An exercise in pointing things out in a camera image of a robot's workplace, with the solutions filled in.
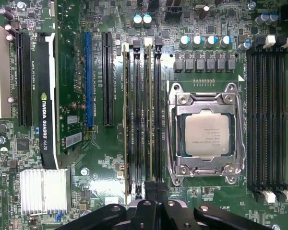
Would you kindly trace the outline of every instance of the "chip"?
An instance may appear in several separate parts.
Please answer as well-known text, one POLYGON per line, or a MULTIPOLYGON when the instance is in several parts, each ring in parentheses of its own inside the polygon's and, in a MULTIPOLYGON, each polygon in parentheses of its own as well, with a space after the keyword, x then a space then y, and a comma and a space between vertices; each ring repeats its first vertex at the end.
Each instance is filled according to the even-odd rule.
POLYGON ((211 159, 229 152, 229 118, 202 110, 185 119, 185 150, 188 155, 211 159))
POLYGON ((162 37, 168 38, 169 37, 169 31, 168 30, 162 31, 162 37))
POLYGON ((16 141, 18 151, 29 151, 29 139, 28 138, 18 138, 16 141))
POLYGON ((207 33, 212 34, 215 32, 215 26, 214 25, 209 25, 207 26, 207 33))

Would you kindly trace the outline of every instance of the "capacitor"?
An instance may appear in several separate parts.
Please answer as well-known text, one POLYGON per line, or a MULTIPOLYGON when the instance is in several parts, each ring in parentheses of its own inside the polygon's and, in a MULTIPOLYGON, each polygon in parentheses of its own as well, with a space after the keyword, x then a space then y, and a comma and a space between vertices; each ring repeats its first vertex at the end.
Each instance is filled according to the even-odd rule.
POLYGON ((200 19, 205 19, 205 17, 207 16, 207 14, 209 13, 209 6, 204 6, 202 9, 201 9, 201 12, 200 12, 200 19))
POLYGON ((202 42, 202 38, 200 36, 195 36, 191 42, 191 45, 194 48, 198 48, 201 42, 202 42))
POLYGON ((90 170, 88 168, 82 168, 80 173, 82 176, 88 176, 90 174, 90 170))
POLYGON ((207 48, 211 48, 211 47, 213 47, 215 42, 216 42, 216 38, 214 36, 209 36, 205 41, 205 46, 207 48))
POLYGON ((219 5, 223 2, 223 0, 215 0, 215 5, 219 5))
POLYGON ((229 36, 224 36, 221 40, 220 40, 220 46, 222 48, 226 48, 229 44, 231 43, 231 38, 229 36))
POLYGON ((268 13, 262 13, 255 19, 257 25, 262 25, 269 20, 270 15, 268 13))
POLYGON ((248 41, 246 41, 246 42, 240 44, 240 45, 238 46, 238 49, 241 50, 241 51, 246 51, 246 50, 248 50, 250 47, 251 47, 251 44, 250 44, 248 41))
POLYGON ((5 141, 6 141, 5 137, 0 137, 0 145, 3 145, 5 141))
POLYGON ((187 47, 189 41, 190 41, 190 38, 188 36, 184 35, 181 37, 181 39, 179 41, 179 46, 181 48, 185 48, 185 47, 187 47))
POLYGON ((12 41, 15 40, 15 37, 14 37, 12 34, 8 34, 8 35, 6 35, 5 38, 6 38, 6 40, 9 41, 9 42, 12 42, 12 41))
POLYGON ((269 19, 265 22, 267 25, 271 25, 278 21, 278 15, 276 13, 272 13, 269 16, 269 19))
POLYGON ((2 16, 4 16, 7 20, 9 21, 13 21, 14 20, 14 14, 12 14, 11 12, 7 11, 6 9, 4 9, 3 7, 0 8, 0 14, 2 16))
POLYGON ((152 16, 149 14, 144 15, 143 17, 143 25, 145 27, 149 27, 152 24, 152 16))
POLYGON ((140 27, 142 25, 142 17, 140 15, 135 15, 133 18, 133 25, 135 27, 140 27))
POLYGON ((17 8, 24 11, 26 7, 26 4, 22 1, 17 2, 17 8))
POLYGON ((15 36, 17 34, 17 31, 10 25, 10 24, 6 24, 4 26, 4 29, 9 32, 10 34, 12 34, 13 36, 15 36))

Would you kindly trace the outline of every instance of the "green circuit board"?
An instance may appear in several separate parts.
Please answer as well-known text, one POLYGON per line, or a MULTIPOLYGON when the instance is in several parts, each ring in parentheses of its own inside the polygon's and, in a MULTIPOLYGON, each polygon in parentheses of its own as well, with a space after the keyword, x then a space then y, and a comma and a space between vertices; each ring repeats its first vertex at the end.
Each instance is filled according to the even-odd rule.
MULTIPOLYGON (((52 230, 74 219, 79 218, 86 210, 97 210, 98 208, 118 203, 127 204, 136 198, 136 185, 144 185, 144 181, 159 179, 164 181, 168 187, 169 199, 184 201, 189 208, 200 204, 213 204, 216 207, 231 211, 247 219, 261 223, 268 227, 278 225, 282 230, 288 230, 288 202, 258 203, 254 200, 252 192, 247 188, 247 170, 242 171, 238 181, 229 185, 223 177, 196 177, 186 178, 182 185, 174 186, 168 173, 166 161, 165 142, 165 120, 161 126, 160 154, 155 155, 150 147, 155 143, 143 142, 142 157, 139 164, 142 171, 136 170, 135 155, 127 156, 124 152, 124 54, 121 44, 130 43, 133 40, 141 41, 140 50, 140 73, 137 76, 144 79, 149 75, 145 72, 144 60, 144 38, 161 37, 163 41, 161 63, 161 104, 154 110, 160 114, 165 113, 166 99, 165 90, 167 82, 172 85, 179 83, 185 92, 222 92, 228 83, 234 83, 242 101, 244 114, 243 133, 244 143, 247 143, 247 61, 246 53, 240 52, 238 46, 244 41, 251 41, 255 34, 284 34, 288 35, 287 25, 272 26, 256 25, 254 20, 258 14, 263 12, 278 11, 279 7, 286 4, 282 1, 257 1, 256 10, 248 9, 246 0, 233 1, 224 0, 219 6, 211 0, 182 1, 184 14, 179 20, 165 20, 165 1, 160 1, 160 8, 156 12, 150 12, 153 17, 149 28, 136 28, 132 25, 134 15, 144 15, 147 11, 148 1, 144 1, 142 7, 137 6, 137 1, 108 1, 108 0, 56 0, 55 17, 51 16, 51 4, 48 0, 23 0, 26 4, 24 10, 17 7, 17 1, 0 0, 0 7, 9 6, 14 14, 17 14, 19 30, 25 32, 31 39, 31 61, 32 76, 35 82, 39 82, 42 76, 37 71, 40 66, 35 66, 38 53, 34 47, 37 41, 37 33, 55 33, 55 59, 56 59, 56 84, 57 90, 57 144, 59 152, 66 151, 60 136, 67 137, 75 133, 82 133, 79 155, 76 161, 68 167, 71 180, 71 208, 59 220, 58 213, 43 214, 38 216, 22 215, 21 213, 21 190, 19 173, 25 169, 41 169, 42 159, 40 156, 40 132, 38 123, 38 103, 40 101, 39 85, 33 84, 33 126, 18 126, 18 107, 13 104, 12 118, 1 119, 0 123, 7 126, 4 134, 7 141, 0 145, 0 230, 52 230), (210 13, 205 20, 199 20, 199 12, 194 10, 196 5, 208 4, 210 13), (34 18, 28 12, 35 12, 34 18), (92 35, 92 108, 94 125, 86 127, 86 79, 85 79, 85 57, 84 57, 84 32, 89 31, 92 35), (103 84, 103 43, 102 33, 111 32, 113 39, 113 126, 104 125, 104 84, 103 84), (207 49, 204 41, 199 48, 194 49, 189 43, 182 49, 179 45, 181 36, 193 37, 200 35, 203 40, 208 36, 215 36, 217 41, 228 35, 231 44, 221 48, 218 42, 213 48, 207 49), (231 72, 192 72, 175 73, 174 63, 177 59, 234 59, 235 70, 231 72), (65 116, 77 116, 77 123, 70 131, 65 116), (20 150, 19 139, 27 139, 28 145, 20 150), (148 162, 145 154, 150 152, 148 162), (161 162, 157 168, 156 159, 161 162), (126 173, 130 163, 130 178, 126 173), (11 165, 17 161, 17 171, 11 170, 11 165)), ((4 26, 6 20, 0 15, 0 25, 4 26)), ((130 76, 136 76, 134 53, 130 50, 130 76)), ((17 74, 16 57, 11 46, 11 86, 12 95, 17 97, 17 74)), ((154 60, 151 58, 151 75, 154 80, 154 60)), ((286 88, 288 89, 288 54, 285 58, 286 66, 286 88)), ((130 100, 133 102, 130 110, 136 113, 136 81, 132 78, 129 83, 130 100)), ((142 92, 141 108, 145 112, 145 94, 142 92)), ((288 93, 286 94, 286 110, 288 111, 288 93)), ((131 121, 131 130, 135 132, 135 123, 131 121)), ((286 134, 288 136, 288 114, 286 117, 286 134)), ((135 148, 135 140, 132 139, 131 148, 135 148)), ((286 140, 286 163, 288 165, 288 138, 286 140)), ((286 182, 288 183, 288 167, 286 167, 286 182)))

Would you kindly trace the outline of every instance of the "screw hole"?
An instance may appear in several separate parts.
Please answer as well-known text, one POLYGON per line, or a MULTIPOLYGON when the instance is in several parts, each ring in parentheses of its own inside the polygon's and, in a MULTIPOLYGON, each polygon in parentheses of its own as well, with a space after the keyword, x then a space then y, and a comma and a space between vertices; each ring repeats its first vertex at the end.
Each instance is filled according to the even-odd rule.
POLYGON ((185 223, 185 224, 184 224, 184 227, 187 228, 187 229, 189 229, 189 228, 191 227, 191 224, 185 223))

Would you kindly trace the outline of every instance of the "black pcie slot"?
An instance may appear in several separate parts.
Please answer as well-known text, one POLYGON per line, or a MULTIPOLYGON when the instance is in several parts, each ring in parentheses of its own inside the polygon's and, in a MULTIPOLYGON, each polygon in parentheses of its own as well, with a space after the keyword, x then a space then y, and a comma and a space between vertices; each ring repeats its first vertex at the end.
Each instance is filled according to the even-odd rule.
POLYGON ((162 155, 162 118, 161 118, 161 51, 156 50, 154 61, 154 127, 155 127, 155 177, 156 181, 162 180, 162 167, 161 167, 161 155, 162 155))
POLYGON ((135 154, 135 167, 136 167, 136 182, 135 182, 135 195, 136 198, 142 199, 142 128, 141 128, 141 64, 140 64, 140 49, 134 48, 133 50, 133 69, 134 69, 134 83, 135 83, 135 133, 134 133, 134 154, 135 154))
POLYGON ((279 55, 276 57, 276 72, 277 76, 277 102, 278 102, 278 112, 277 112, 277 183, 285 183, 285 173, 286 173, 286 90, 285 90, 285 56, 279 55))
POLYGON ((32 126, 31 44, 25 33, 16 34, 18 122, 20 126, 32 126))
POLYGON ((102 33, 102 83, 104 125, 113 126, 112 35, 102 33))

